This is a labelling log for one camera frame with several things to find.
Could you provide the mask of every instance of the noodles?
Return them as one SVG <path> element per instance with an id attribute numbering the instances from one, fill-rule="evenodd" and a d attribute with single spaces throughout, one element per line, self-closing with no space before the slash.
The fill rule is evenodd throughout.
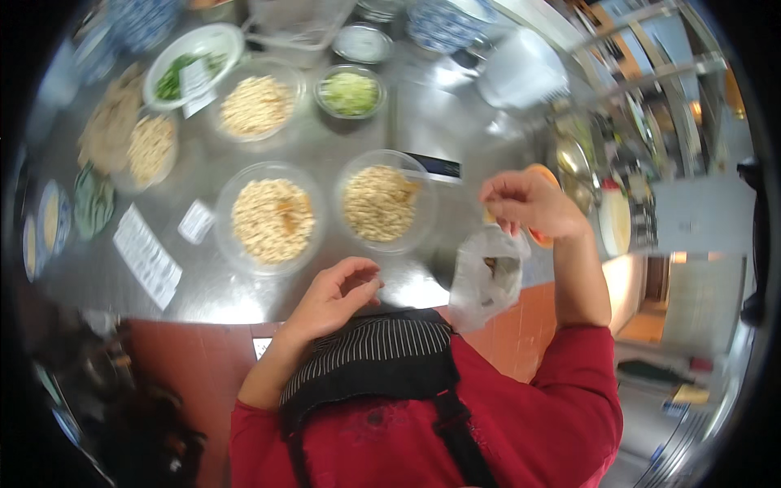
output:
<path id="1" fill-rule="evenodd" d="M 415 218 L 415 195 L 419 189 L 419 183 L 405 180 L 398 169 L 370 166 L 353 176 L 344 189 L 344 216 L 364 239 L 398 239 Z"/>
<path id="2" fill-rule="evenodd" d="M 173 124 L 165 116 L 139 120 L 130 135 L 130 173 L 139 185 L 145 185 L 162 168 L 173 149 Z"/>
<path id="3" fill-rule="evenodd" d="M 295 258 L 315 225 L 309 196 L 289 180 L 247 183 L 234 202 L 234 234 L 264 264 Z"/>
<path id="4" fill-rule="evenodd" d="M 288 87 L 272 77 L 249 77 L 227 96 L 220 115 L 229 133 L 254 136 L 279 126 L 292 108 Z"/>

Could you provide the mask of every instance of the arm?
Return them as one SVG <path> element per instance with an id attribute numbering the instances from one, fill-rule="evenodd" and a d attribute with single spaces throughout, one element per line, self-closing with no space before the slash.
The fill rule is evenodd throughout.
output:
<path id="1" fill-rule="evenodd" d="M 554 239 L 558 326 L 610 324 L 610 296 L 588 221 L 558 188 L 538 172 L 508 171 L 486 181 L 480 200 L 505 232 L 521 226 Z"/>
<path id="2" fill-rule="evenodd" d="M 339 330 L 363 305 L 380 303 L 375 296 L 383 286 L 377 278 L 379 272 L 380 267 L 370 259 L 346 258 L 318 273 L 291 317 L 247 374 L 238 400 L 251 407 L 276 411 L 287 381 L 308 356 L 310 343 Z"/>

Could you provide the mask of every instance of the woman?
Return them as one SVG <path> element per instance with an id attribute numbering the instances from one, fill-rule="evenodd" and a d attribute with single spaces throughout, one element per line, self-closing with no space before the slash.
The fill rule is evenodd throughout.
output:
<path id="1" fill-rule="evenodd" d="M 505 232 L 554 238 L 556 335 L 530 384 L 500 374 L 434 311 L 353 319 L 380 267 L 323 270 L 247 375 L 233 486 L 596 486 L 621 439 L 594 234 L 539 174 L 488 180 Z"/>

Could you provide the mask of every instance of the paper label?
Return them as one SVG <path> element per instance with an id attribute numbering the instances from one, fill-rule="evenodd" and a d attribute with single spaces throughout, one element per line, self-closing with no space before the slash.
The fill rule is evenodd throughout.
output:
<path id="1" fill-rule="evenodd" d="M 193 201 L 190 209 L 184 214 L 179 223 L 179 233 L 190 244 L 196 246 L 203 242 L 203 238 L 214 223 L 214 214 L 200 200 Z"/>
<path id="2" fill-rule="evenodd" d="M 258 338 L 252 339 L 252 345 L 255 346 L 255 357 L 260 361 L 260 357 L 266 352 L 271 344 L 271 338 Z"/>
<path id="3" fill-rule="evenodd" d="M 203 87 L 212 80 L 206 69 L 206 62 L 203 58 L 197 60 L 189 66 L 179 70 L 179 87 L 183 98 L 190 94 L 203 90 Z M 217 98 L 214 88 L 211 88 L 195 98 L 192 98 L 182 107 L 182 113 L 185 119 L 203 109 Z"/>
<path id="4" fill-rule="evenodd" d="M 177 292 L 182 268 L 160 245 L 135 204 L 130 204 L 119 221 L 113 241 L 136 280 L 165 310 Z"/>

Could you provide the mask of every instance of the red shirt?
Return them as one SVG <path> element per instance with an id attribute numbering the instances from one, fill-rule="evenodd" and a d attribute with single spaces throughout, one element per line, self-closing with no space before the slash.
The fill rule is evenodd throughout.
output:
<path id="1" fill-rule="evenodd" d="M 531 384 L 503 376 L 461 337 L 456 388 L 499 486 L 596 486 L 621 440 L 622 415 L 607 327 L 560 330 Z M 361 399 L 319 408 L 305 423 L 315 488 L 464 486 L 431 425 L 430 401 Z M 236 402 L 233 487 L 296 486 L 276 413 Z"/>

